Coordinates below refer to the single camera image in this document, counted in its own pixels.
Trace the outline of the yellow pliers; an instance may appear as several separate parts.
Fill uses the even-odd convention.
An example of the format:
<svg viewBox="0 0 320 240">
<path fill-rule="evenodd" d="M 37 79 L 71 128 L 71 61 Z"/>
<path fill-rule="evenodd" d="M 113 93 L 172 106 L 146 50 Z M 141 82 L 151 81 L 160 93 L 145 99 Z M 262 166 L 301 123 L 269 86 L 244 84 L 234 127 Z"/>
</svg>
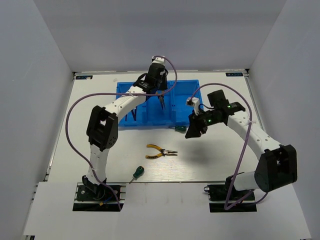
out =
<svg viewBox="0 0 320 240">
<path fill-rule="evenodd" d="M 178 156 L 177 151 L 164 149 L 164 148 L 161 148 L 155 144 L 147 144 L 146 147 L 153 148 L 153 149 L 156 149 L 157 151 L 159 151 L 159 153 L 155 154 L 155 155 L 146 155 L 145 158 L 148 160 L 155 160 L 155 159 L 158 159 L 160 157 L 165 157 L 165 156 Z"/>
<path fill-rule="evenodd" d="M 157 98 L 159 100 L 159 103 L 160 103 L 162 110 L 165 110 L 166 109 L 165 95 L 163 94 L 163 91 L 157 91 L 156 94 L 157 94 Z"/>
</svg>

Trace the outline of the green stubby screwdriver front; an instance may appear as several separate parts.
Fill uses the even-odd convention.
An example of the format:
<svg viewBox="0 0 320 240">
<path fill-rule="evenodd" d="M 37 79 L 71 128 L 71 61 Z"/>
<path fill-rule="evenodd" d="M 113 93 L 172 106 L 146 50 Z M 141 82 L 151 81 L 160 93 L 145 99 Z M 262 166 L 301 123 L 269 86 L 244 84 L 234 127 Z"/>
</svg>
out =
<svg viewBox="0 0 320 240">
<path fill-rule="evenodd" d="M 132 174 L 132 180 L 129 182 L 129 184 L 141 177 L 144 174 L 144 172 L 145 168 L 143 166 L 138 166 L 135 172 Z"/>
</svg>

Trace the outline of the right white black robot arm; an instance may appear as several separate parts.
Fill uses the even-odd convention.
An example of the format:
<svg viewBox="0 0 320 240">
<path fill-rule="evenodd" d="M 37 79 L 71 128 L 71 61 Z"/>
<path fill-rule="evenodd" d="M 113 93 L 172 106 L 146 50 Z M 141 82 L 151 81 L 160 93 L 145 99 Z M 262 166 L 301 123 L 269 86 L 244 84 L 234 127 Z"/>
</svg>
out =
<svg viewBox="0 0 320 240">
<path fill-rule="evenodd" d="M 269 193 L 293 184 L 298 179 L 297 151 L 288 144 L 283 145 L 262 130 L 239 102 L 230 103 L 222 90 L 208 94 L 211 109 L 204 111 L 200 100 L 189 97 L 188 106 L 193 107 L 189 115 L 189 127 L 185 138 L 199 138 L 209 126 L 224 123 L 244 140 L 244 147 L 250 148 L 258 163 L 251 172 L 238 172 L 225 180 L 228 199 L 238 200 L 248 191 L 259 189 Z"/>
</svg>

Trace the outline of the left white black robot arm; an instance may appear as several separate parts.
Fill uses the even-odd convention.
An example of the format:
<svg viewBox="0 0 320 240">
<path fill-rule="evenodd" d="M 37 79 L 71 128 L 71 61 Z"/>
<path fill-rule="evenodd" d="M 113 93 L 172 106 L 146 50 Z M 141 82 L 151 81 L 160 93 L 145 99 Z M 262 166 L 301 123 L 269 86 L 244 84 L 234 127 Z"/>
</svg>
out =
<svg viewBox="0 0 320 240">
<path fill-rule="evenodd" d="M 109 150 L 118 139 L 118 124 L 135 107 L 143 104 L 158 90 L 166 90 L 167 73 L 164 58 L 155 58 L 148 72 L 141 75 L 125 95 L 112 103 L 95 106 L 89 118 L 86 134 L 90 144 L 90 168 L 82 177 L 88 193 L 99 200 L 105 196 L 106 164 Z"/>
</svg>

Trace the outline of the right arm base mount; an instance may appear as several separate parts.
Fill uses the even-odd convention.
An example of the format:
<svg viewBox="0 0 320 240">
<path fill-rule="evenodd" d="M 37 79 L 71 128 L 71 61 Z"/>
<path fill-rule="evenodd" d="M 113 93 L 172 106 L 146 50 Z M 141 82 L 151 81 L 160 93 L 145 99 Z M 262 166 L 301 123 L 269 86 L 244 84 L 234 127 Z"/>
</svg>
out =
<svg viewBox="0 0 320 240">
<path fill-rule="evenodd" d="M 203 188 L 203 191 L 208 194 L 209 211 L 210 213 L 250 213 L 257 212 L 255 204 L 255 194 L 250 190 L 236 191 L 232 190 L 229 197 L 228 205 L 236 203 L 246 194 L 250 195 L 238 202 L 229 210 L 225 210 L 225 202 L 227 198 L 228 188 L 224 184 L 209 184 Z"/>
</svg>

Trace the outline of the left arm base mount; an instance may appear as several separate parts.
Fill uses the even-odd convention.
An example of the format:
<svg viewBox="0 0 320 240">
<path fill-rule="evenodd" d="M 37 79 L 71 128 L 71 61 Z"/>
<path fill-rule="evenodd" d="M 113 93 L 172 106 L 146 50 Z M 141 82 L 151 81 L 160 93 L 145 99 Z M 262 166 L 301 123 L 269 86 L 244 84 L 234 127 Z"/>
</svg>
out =
<svg viewBox="0 0 320 240">
<path fill-rule="evenodd" d="M 109 188 L 94 194 L 83 183 L 78 183 L 73 201 L 73 212 L 120 212 L 115 195 Z"/>
</svg>

